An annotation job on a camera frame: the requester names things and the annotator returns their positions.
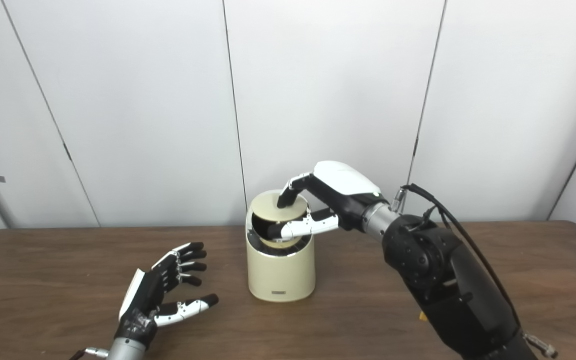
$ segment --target silver cylinder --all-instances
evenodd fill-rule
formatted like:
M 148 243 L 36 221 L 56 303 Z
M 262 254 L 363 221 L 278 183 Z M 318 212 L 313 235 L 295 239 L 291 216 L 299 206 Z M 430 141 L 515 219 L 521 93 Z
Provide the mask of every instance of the silver cylinder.
M 382 242 L 388 227 L 399 217 L 397 212 L 391 211 L 388 203 L 377 203 L 366 211 L 363 218 L 363 231 L 378 242 Z
M 146 346 L 141 342 L 117 337 L 112 343 L 107 360 L 142 360 Z

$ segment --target fingertip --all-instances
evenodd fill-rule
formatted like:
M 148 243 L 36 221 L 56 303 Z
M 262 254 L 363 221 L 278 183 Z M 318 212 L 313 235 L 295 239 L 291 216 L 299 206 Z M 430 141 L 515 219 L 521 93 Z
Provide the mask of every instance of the fingertip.
M 219 296 L 217 294 L 210 294 L 208 296 L 204 296 L 201 299 L 204 303 L 208 304 L 211 308 L 217 304 L 219 304 Z

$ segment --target black cable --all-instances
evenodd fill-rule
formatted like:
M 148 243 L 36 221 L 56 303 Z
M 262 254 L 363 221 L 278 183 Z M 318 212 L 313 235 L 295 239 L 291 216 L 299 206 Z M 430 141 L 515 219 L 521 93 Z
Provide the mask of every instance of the black cable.
M 79 350 L 70 358 L 70 360 L 79 360 L 83 358 L 84 355 L 86 355 L 86 350 Z
M 432 194 L 430 194 L 428 191 L 425 191 L 425 189 L 423 189 L 422 187 L 420 187 L 416 184 L 410 184 L 410 185 L 402 186 L 402 189 L 404 189 L 406 191 L 413 192 L 415 194 L 418 194 L 422 198 L 428 200 L 433 205 L 435 205 L 435 207 L 437 207 L 439 209 L 440 214 L 443 213 L 446 216 L 448 216 L 448 219 L 450 219 L 450 221 L 454 224 L 455 228 L 457 228 L 459 233 L 461 233 L 461 235 L 464 237 L 464 239 L 466 239 L 466 241 L 468 242 L 468 244 L 470 245 L 472 250 L 475 252 L 475 254 L 479 258 L 481 263 L 484 265 L 484 268 L 486 268 L 488 275 L 490 275 L 490 278 L 492 278 L 494 284 L 499 289 L 499 292 L 501 292 L 501 295 L 503 296 L 505 301 L 507 301 L 508 305 L 510 305 L 510 309 L 512 310 L 512 316 L 514 316 L 514 321 L 516 321 L 517 326 L 519 326 L 519 328 L 521 328 L 522 324 L 521 324 L 521 321 L 519 321 L 519 315 L 517 315 L 517 310 L 515 310 L 515 305 L 513 305 L 512 300 L 510 300 L 510 296 L 508 296 L 508 292 L 506 292 L 504 285 L 501 283 L 501 280 L 499 280 L 494 269 L 492 268 L 492 266 L 490 266 L 490 263 L 488 262 L 488 260 L 484 256 L 484 254 L 482 253 L 480 248 L 477 246 L 477 244 L 475 244 L 475 241 L 468 234 L 468 232 L 462 226 L 462 224 L 459 223 L 459 221 L 457 221 L 457 219 L 453 216 L 453 214 L 451 214 L 451 212 L 448 211 L 448 209 L 446 209 L 446 207 L 444 205 L 442 205 L 442 203 L 439 202 L 439 200 L 437 200 L 434 196 L 432 196 Z
M 446 229 L 453 230 L 453 227 L 450 226 L 450 223 L 448 223 L 448 220 L 446 219 L 446 214 L 443 211 L 439 211 L 439 214 L 441 214 L 441 221 L 443 221 L 443 225 L 445 225 Z

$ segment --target robot finger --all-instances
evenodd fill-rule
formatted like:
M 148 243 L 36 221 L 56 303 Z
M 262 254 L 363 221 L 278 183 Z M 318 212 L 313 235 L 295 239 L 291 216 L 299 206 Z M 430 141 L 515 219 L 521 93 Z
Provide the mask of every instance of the robot finger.
M 206 266 L 206 264 L 203 264 L 201 262 L 194 262 L 194 261 L 184 262 L 183 264 L 181 264 L 177 267 L 177 271 L 179 271 L 179 273 L 189 272 L 189 271 L 204 272 L 204 271 L 206 271 L 206 269 L 208 269 L 208 266 Z
M 292 207 L 295 200 L 297 200 L 297 196 L 299 196 L 302 191 L 308 189 L 308 184 L 311 180 L 313 180 L 313 173 L 311 172 L 302 173 L 297 177 L 291 178 L 279 195 L 277 208 L 284 209 L 286 207 Z
M 178 284 L 188 284 L 192 285 L 193 287 L 201 287 L 202 285 L 201 278 L 188 275 L 187 273 L 180 273 L 176 279 L 178 280 Z
M 157 326 L 169 326 L 178 322 L 185 321 L 219 303 L 219 298 L 215 294 L 210 294 L 196 300 L 187 300 L 177 303 L 164 303 L 158 307 L 158 313 L 155 316 Z
M 179 264 L 190 262 L 190 260 L 204 259 L 208 254 L 206 251 L 191 251 L 179 257 Z
M 300 221 L 283 222 L 270 226 L 268 235 L 275 242 L 286 242 L 296 237 L 327 233 L 338 228 L 339 217 L 336 214 L 319 221 L 315 221 L 313 216 L 308 214 Z
M 181 257 L 188 253 L 204 250 L 204 243 L 187 243 L 172 249 Z

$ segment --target white robotic finger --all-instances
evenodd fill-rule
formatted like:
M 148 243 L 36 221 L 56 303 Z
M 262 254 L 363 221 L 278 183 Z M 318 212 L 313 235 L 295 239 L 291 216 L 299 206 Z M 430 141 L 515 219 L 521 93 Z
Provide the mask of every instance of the white robotic finger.
M 215 294 L 204 296 L 198 300 L 188 300 L 178 303 L 165 303 L 158 308 L 155 323 L 157 326 L 169 326 L 185 321 L 190 317 L 199 315 L 219 303 L 219 298 Z
M 308 214 L 303 220 L 273 226 L 268 230 L 268 234 L 276 242 L 287 242 L 297 237 L 327 233 L 338 228 L 339 217 L 337 215 L 315 221 L 313 216 Z

